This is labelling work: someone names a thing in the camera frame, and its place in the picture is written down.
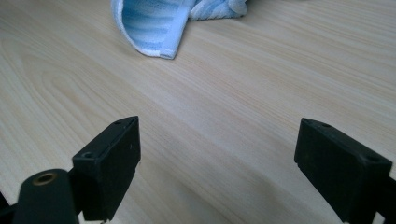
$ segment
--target light blue fabric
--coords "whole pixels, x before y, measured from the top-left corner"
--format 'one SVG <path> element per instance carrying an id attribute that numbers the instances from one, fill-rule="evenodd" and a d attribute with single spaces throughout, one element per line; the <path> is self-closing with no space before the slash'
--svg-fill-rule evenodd
<path id="1" fill-rule="evenodd" d="M 111 0 L 121 33 L 141 53 L 174 59 L 187 19 L 237 18 L 246 0 Z"/>

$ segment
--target wooden table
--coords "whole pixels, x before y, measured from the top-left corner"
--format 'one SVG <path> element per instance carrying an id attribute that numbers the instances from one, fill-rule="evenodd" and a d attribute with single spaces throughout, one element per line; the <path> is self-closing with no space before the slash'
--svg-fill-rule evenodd
<path id="1" fill-rule="evenodd" d="M 396 1 L 247 3 L 188 22 L 169 61 L 132 49 L 107 0 L 0 1 L 9 202 L 137 115 L 142 160 L 112 223 L 341 223 L 293 161 L 300 119 L 396 161 Z"/>

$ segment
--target black clamp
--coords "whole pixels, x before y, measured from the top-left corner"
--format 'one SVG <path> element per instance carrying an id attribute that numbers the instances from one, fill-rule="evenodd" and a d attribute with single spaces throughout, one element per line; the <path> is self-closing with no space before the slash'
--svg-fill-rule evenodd
<path id="1" fill-rule="evenodd" d="M 73 157 L 71 171 L 32 175 L 11 206 L 1 195 L 0 223 L 76 224 L 81 211 L 86 220 L 111 220 L 139 161 L 138 117 L 117 120 Z"/>
<path id="2" fill-rule="evenodd" d="M 334 127 L 302 119 L 294 155 L 301 171 L 343 222 L 396 223 L 392 162 Z"/>

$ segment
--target table surface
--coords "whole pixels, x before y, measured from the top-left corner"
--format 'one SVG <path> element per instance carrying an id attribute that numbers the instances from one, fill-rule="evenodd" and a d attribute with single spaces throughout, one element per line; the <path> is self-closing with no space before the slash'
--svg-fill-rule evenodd
<path id="1" fill-rule="evenodd" d="M 396 161 L 396 1 L 247 6 L 241 19 L 189 21 L 170 61 L 131 48 L 107 0 L 0 1 L 9 202 L 139 116 L 142 160 L 112 223 L 341 223 L 293 161 L 300 120 Z"/>

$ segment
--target screw hole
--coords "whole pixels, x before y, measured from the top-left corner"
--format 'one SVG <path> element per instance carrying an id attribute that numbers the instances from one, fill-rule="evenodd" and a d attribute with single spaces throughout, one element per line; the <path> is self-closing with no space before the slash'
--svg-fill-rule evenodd
<path id="1" fill-rule="evenodd" d="M 36 186 L 43 186 L 52 182 L 56 178 L 55 173 L 46 173 L 33 180 L 33 184 Z"/>
<path id="2" fill-rule="evenodd" d="M 81 155 L 83 158 L 92 158 L 93 157 L 93 153 L 91 152 L 85 152 Z"/>

